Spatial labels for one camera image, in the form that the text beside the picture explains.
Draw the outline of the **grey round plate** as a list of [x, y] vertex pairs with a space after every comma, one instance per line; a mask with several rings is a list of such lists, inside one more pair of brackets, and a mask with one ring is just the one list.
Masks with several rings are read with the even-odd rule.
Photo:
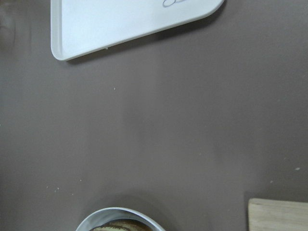
[[110, 221], [119, 219], [132, 219], [137, 220], [153, 231], [165, 231], [156, 221], [147, 215], [133, 209], [123, 207], [108, 207], [97, 210], [88, 215], [76, 228], [77, 231], [90, 231], [91, 229], [104, 225]]

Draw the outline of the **wooden cutting board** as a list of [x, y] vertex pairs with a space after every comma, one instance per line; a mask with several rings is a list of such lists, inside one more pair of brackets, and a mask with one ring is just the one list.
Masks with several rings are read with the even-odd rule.
[[308, 204], [252, 198], [248, 202], [250, 231], [306, 231]]

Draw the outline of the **cream rabbit serving tray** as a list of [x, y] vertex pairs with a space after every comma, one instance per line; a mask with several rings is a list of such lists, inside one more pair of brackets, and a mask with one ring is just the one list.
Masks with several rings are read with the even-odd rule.
[[216, 12], [222, 0], [52, 0], [51, 52], [67, 61]]

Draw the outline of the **bread slice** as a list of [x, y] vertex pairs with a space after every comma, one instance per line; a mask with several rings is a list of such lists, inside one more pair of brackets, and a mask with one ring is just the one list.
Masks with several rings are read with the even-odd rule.
[[134, 219], [116, 219], [94, 227], [91, 231], [152, 231], [148, 225]]

